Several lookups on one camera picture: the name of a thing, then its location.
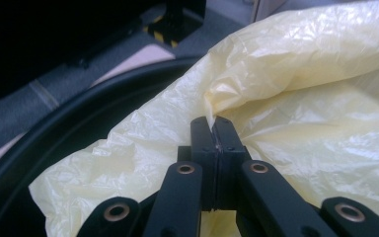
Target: plastic bag fold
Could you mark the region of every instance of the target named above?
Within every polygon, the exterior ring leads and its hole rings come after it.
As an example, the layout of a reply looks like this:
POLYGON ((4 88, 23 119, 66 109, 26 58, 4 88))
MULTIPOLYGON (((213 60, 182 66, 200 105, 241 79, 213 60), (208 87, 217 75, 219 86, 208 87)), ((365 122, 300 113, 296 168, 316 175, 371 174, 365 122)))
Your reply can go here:
MULTIPOLYGON (((75 236, 115 196, 158 191, 190 122, 230 119, 254 159, 307 201, 343 196, 379 214, 379 2, 285 12, 230 35, 183 77, 30 185, 48 236, 75 236)), ((202 236, 238 236, 234 212, 202 236)))

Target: metal grommet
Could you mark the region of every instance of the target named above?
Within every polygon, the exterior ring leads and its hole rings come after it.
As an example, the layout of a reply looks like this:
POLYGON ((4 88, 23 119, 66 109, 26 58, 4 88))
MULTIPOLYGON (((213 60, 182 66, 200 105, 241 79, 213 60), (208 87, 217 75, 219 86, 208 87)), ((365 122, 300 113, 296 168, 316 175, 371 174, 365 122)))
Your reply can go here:
POLYGON ((341 217, 352 222, 362 222, 365 220, 365 215, 355 206, 339 203, 335 205, 335 210, 341 217))
POLYGON ((182 165, 182 166, 178 167, 178 173, 183 174, 183 175, 190 174, 194 170, 195 170, 195 168, 191 165, 182 165))
POLYGON ((251 170, 255 173, 266 173, 268 171, 267 166, 263 164, 254 163, 251 165, 251 170))
POLYGON ((130 214, 130 207, 122 202, 110 205, 107 207, 106 211, 104 211, 104 218, 107 221, 119 221, 123 220, 130 214))

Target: plastic bag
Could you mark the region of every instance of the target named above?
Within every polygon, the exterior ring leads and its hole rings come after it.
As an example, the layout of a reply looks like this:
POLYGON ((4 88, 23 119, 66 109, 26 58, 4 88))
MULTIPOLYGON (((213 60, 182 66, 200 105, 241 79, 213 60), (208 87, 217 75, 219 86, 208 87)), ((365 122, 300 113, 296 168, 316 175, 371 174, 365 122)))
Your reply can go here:
MULTIPOLYGON (((216 115, 307 201, 342 196, 379 214, 379 2, 286 12, 224 39, 106 140, 34 180, 47 235, 76 235, 107 198, 158 191, 190 121, 216 115)), ((239 235, 234 217, 203 213, 201 235, 239 235)))

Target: yellow plastic bag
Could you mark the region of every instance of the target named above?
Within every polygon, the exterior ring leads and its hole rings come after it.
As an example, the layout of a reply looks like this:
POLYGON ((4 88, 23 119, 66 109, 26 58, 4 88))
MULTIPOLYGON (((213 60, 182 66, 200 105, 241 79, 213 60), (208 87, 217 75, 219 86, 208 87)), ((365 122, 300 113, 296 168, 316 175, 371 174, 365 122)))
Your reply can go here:
MULTIPOLYGON (((286 12, 223 40, 106 140, 36 178, 48 236, 76 235, 107 198, 158 191, 190 121, 217 115, 307 201, 342 196, 379 214, 379 2, 286 12)), ((238 236, 234 217, 204 213, 201 235, 238 236)))

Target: clamp jaw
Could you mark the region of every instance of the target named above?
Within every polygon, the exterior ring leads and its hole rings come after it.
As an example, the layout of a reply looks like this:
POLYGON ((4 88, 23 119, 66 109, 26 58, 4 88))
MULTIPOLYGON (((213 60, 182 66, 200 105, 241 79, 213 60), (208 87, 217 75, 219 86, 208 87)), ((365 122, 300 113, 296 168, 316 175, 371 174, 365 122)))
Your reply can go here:
POLYGON ((359 202, 307 203, 272 165, 251 159, 230 120, 217 118, 211 132, 196 118, 190 134, 159 192, 104 201, 78 236, 199 236, 201 212, 216 209, 237 211, 242 236, 379 236, 379 216, 359 202))

